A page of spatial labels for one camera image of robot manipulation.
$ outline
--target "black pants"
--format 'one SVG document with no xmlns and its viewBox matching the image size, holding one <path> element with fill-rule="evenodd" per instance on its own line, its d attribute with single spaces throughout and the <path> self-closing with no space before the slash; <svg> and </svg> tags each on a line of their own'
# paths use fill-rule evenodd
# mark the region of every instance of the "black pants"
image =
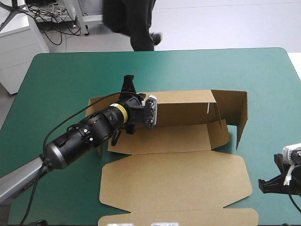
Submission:
<svg viewBox="0 0 301 226">
<path fill-rule="evenodd" d="M 113 32 L 131 38 L 134 51 L 153 51 L 149 33 L 156 0 L 103 0 L 103 23 Z"/>
</svg>

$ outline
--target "cardboard box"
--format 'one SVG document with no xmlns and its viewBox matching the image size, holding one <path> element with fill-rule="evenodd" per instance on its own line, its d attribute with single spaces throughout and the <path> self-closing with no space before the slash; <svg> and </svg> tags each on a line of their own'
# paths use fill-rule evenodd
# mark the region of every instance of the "cardboard box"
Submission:
<svg viewBox="0 0 301 226">
<path fill-rule="evenodd" d="M 253 209 L 223 209 L 252 193 L 243 158 L 212 151 L 229 142 L 227 124 L 237 126 L 238 145 L 247 121 L 247 93 L 151 94 L 158 98 L 156 128 L 138 128 L 134 135 L 122 132 L 117 145 L 108 149 L 131 156 L 106 164 L 102 172 L 101 203 L 131 213 L 102 217 L 98 225 L 256 226 L 258 215 Z M 100 102 L 88 113 L 117 99 Z"/>
</svg>

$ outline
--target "white desk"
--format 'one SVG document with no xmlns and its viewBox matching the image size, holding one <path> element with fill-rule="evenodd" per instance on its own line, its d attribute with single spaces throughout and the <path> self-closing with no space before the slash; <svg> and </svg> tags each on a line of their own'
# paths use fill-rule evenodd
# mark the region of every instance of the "white desk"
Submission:
<svg viewBox="0 0 301 226">
<path fill-rule="evenodd" d="M 11 0 L 2 0 L 11 5 Z M 18 0 L 18 5 L 25 4 Z M 9 11 L 0 8 L 0 23 Z M 33 19 L 17 14 L 0 32 L 0 83 L 10 93 L 17 93 L 33 57 L 49 49 Z"/>
</svg>

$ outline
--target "green tabletop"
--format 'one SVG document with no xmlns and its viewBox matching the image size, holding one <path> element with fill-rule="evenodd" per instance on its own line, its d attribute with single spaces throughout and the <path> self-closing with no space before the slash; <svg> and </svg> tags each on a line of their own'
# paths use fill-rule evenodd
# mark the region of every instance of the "green tabletop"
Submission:
<svg viewBox="0 0 301 226">
<path fill-rule="evenodd" d="M 86 106 L 89 98 L 120 91 L 126 74 L 135 75 L 139 91 L 247 91 L 249 120 L 238 149 L 235 128 L 229 126 L 231 142 L 218 151 L 244 157 L 253 194 L 228 208 L 254 208 L 260 224 L 301 222 L 287 195 L 263 194 L 257 181 L 279 174 L 273 154 L 301 142 L 301 83 L 281 48 L 37 55 L 0 131 L 0 174 L 36 158 L 55 125 Z M 95 225 L 101 216 L 123 213 L 98 200 L 103 165 L 122 157 L 108 152 L 100 157 L 92 150 L 68 168 L 48 174 L 39 182 L 26 222 L 45 218 L 50 224 Z M 27 191 L 15 200 L 9 223 L 20 222 L 29 195 Z M 295 199 L 301 205 L 300 197 Z"/>
</svg>

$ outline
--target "brown cardboard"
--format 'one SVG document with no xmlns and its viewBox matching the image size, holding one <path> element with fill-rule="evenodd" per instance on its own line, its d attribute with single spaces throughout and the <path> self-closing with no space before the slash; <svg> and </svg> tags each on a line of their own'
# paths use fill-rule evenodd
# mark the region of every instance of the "brown cardboard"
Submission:
<svg viewBox="0 0 301 226">
<path fill-rule="evenodd" d="M 175 221 L 181 226 L 203 222 L 257 225 L 254 210 L 223 209 L 252 193 L 244 160 L 211 151 L 229 141 L 227 124 L 238 127 L 238 145 L 248 117 L 247 93 L 194 90 L 151 94 L 158 98 L 156 128 L 140 127 L 134 135 L 123 131 L 109 150 L 132 155 L 103 167 L 100 201 L 131 214 L 106 216 L 99 225 L 130 223 L 127 220 L 135 226 Z M 87 113 L 117 99 L 118 95 L 100 102 Z"/>
<path fill-rule="evenodd" d="M 105 165 L 100 201 L 134 213 L 222 209 L 251 193 L 240 156 L 210 150 L 152 153 Z"/>
<path fill-rule="evenodd" d="M 188 210 L 154 213 L 130 213 L 105 216 L 99 226 L 112 222 L 151 226 L 159 222 L 178 222 L 179 226 L 248 226 L 258 224 L 258 214 L 253 209 Z"/>
</svg>

